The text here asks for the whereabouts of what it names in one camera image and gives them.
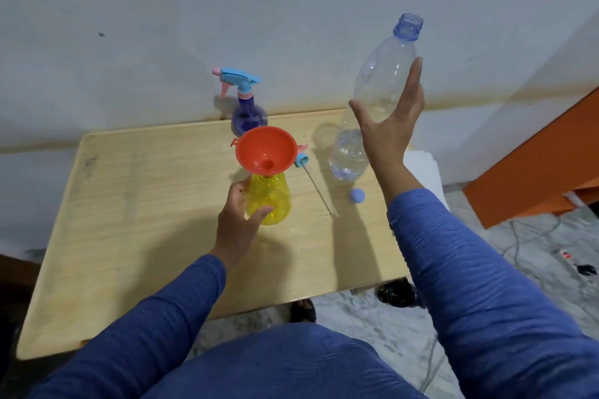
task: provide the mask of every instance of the bottle opening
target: bottle opening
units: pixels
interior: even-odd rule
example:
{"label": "bottle opening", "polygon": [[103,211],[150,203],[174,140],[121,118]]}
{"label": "bottle opening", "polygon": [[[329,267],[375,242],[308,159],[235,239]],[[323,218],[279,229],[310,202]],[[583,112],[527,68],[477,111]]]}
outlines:
{"label": "bottle opening", "polygon": [[420,30],[424,21],[418,15],[405,13],[401,15],[400,22],[393,29],[393,35],[402,40],[416,41],[420,36]]}

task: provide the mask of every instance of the white tiled floor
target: white tiled floor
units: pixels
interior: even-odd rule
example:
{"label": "white tiled floor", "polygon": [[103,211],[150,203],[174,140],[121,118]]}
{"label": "white tiled floor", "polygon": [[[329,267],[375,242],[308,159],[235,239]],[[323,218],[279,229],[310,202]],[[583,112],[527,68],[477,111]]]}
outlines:
{"label": "white tiled floor", "polygon": [[[599,267],[599,220],[588,209],[562,218],[533,216],[482,228],[462,192],[446,194],[453,214],[539,283],[588,336],[599,340],[599,286],[571,270],[557,252],[567,249],[578,264]],[[379,356],[431,398],[462,397],[458,381],[438,344],[424,309],[397,309],[379,302],[372,291],[314,298],[318,323],[372,345]],[[226,340],[286,322],[285,307],[207,322],[195,344],[201,353]]]}

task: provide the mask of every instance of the white wall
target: white wall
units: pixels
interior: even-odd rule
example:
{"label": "white wall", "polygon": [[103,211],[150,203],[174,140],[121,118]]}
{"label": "white wall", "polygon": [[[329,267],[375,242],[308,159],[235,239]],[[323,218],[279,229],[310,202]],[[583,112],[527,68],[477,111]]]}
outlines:
{"label": "white wall", "polygon": [[217,118],[220,66],[261,76],[271,113],[341,107],[361,62],[410,11],[425,20],[429,108],[416,147],[445,183],[467,181],[599,84],[598,10],[599,0],[0,0],[0,147]]}

